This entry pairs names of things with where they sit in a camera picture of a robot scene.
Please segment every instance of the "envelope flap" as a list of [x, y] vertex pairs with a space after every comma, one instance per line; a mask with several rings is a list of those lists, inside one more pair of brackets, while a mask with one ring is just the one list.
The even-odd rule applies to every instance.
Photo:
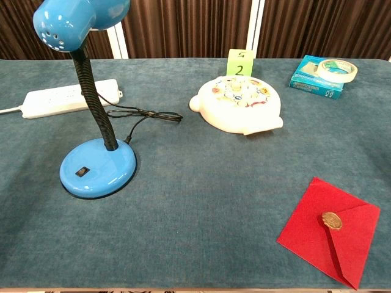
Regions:
[[340, 230], [329, 230], [332, 242], [343, 277], [354, 289], [358, 289], [380, 209], [365, 204], [337, 214], [342, 220], [342, 227]]

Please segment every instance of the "green sticky note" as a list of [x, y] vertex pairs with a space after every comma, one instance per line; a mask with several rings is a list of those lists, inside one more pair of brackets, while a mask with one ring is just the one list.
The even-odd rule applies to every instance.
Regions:
[[252, 50], [230, 49], [227, 75], [251, 76], [254, 53]]

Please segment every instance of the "black power cord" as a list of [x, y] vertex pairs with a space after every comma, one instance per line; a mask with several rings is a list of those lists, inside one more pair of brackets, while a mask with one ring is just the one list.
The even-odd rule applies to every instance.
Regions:
[[122, 118], [122, 117], [128, 117], [128, 116], [144, 116], [143, 118], [141, 118], [139, 121], [137, 121], [133, 125], [129, 135], [124, 140], [127, 144], [130, 143], [130, 140], [132, 139], [133, 131], [136, 128], [136, 126], [139, 123], [143, 122], [147, 118], [157, 118], [157, 119], [162, 119], [162, 120], [167, 120], [167, 121], [174, 121], [174, 122], [178, 122], [178, 123], [181, 122], [182, 118], [183, 118], [182, 115], [180, 115], [178, 113], [175, 113], [175, 112], [147, 111], [147, 110], [143, 110], [143, 109], [140, 109], [140, 108], [137, 108], [137, 107], [127, 107], [127, 106], [115, 105], [115, 104], [110, 103], [105, 98], [103, 98], [101, 94], [98, 93], [98, 96], [102, 100], [104, 100], [107, 103], [109, 103], [110, 105], [112, 105], [114, 107], [117, 107], [117, 108], [122, 108], [123, 109], [123, 110], [108, 110], [108, 111], [106, 111], [108, 117], [111, 117], [111, 118]]

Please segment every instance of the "blue lamp base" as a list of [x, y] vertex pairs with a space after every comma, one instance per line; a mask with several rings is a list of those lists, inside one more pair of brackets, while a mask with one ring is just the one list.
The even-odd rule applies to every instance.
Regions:
[[75, 197], [107, 197], [125, 186], [136, 171], [137, 161], [131, 147], [118, 141], [108, 151], [103, 139], [85, 142], [67, 154], [60, 167], [62, 185]]

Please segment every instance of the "power strip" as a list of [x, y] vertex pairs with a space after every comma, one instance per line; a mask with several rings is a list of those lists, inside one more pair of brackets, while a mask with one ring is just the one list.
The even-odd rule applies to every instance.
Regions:
[[[97, 81], [97, 91], [112, 104], [118, 104], [122, 92], [118, 90], [118, 83], [115, 79]], [[100, 99], [103, 106], [109, 104]], [[74, 112], [88, 109], [84, 97], [81, 95], [79, 84], [67, 87], [56, 87], [48, 90], [36, 90], [29, 92], [24, 99], [23, 105], [14, 108], [23, 113], [23, 118], [33, 119], [56, 114]]]

